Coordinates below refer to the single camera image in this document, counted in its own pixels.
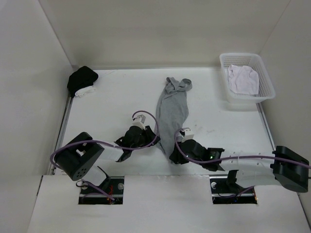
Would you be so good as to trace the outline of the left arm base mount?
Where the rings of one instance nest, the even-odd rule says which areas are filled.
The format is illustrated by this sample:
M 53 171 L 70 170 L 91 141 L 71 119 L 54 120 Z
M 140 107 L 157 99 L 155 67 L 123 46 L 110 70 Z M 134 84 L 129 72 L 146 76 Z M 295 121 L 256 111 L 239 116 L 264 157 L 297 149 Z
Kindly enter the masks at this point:
M 80 205 L 121 205 L 123 204 L 124 177 L 108 177 L 97 186 L 77 181 L 80 188 L 78 204 Z

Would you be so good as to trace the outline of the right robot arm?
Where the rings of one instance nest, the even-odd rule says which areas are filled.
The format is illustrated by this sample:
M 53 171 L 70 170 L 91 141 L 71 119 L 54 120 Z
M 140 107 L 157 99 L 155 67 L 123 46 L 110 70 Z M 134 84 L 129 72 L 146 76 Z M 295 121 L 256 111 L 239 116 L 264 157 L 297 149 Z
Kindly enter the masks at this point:
M 228 172 L 225 186 L 231 192 L 258 185 L 280 185 L 293 192 L 308 192 L 309 161 L 285 146 L 277 146 L 269 155 L 249 155 L 205 148 L 189 139 L 176 142 L 169 159 L 175 164 L 192 162 L 212 172 Z

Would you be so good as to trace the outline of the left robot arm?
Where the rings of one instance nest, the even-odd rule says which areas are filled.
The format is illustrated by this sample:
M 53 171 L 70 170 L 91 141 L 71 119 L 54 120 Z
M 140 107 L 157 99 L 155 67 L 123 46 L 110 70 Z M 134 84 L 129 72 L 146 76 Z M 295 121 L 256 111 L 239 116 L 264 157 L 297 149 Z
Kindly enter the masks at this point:
M 112 144 L 122 147 L 121 149 L 94 143 L 86 132 L 80 133 L 70 144 L 80 141 L 87 142 L 67 147 L 54 156 L 54 161 L 73 181 L 90 182 L 93 189 L 102 194 L 108 190 L 109 181 L 107 173 L 95 165 L 97 160 L 124 162 L 130 158 L 133 149 L 154 146 L 160 141 L 160 137 L 150 126 L 144 129 L 131 126 L 124 136 Z

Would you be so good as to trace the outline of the grey tank top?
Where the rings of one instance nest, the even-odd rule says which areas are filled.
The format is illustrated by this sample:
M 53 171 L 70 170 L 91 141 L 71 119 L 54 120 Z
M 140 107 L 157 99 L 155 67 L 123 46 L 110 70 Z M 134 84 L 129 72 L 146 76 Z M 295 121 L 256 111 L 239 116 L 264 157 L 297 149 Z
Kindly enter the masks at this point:
M 187 92 L 192 89 L 190 79 L 166 79 L 166 85 L 156 105 L 156 120 L 160 137 L 159 148 L 169 157 L 174 150 L 174 134 L 183 127 L 189 115 Z

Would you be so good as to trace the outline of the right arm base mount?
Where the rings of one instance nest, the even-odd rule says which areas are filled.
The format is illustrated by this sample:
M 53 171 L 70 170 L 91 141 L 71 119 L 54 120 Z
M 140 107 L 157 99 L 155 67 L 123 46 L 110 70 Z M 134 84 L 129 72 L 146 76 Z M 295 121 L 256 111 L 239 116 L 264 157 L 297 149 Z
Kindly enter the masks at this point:
M 243 188 L 238 185 L 237 170 L 230 171 L 227 176 L 209 178 L 213 204 L 257 204 L 254 187 Z

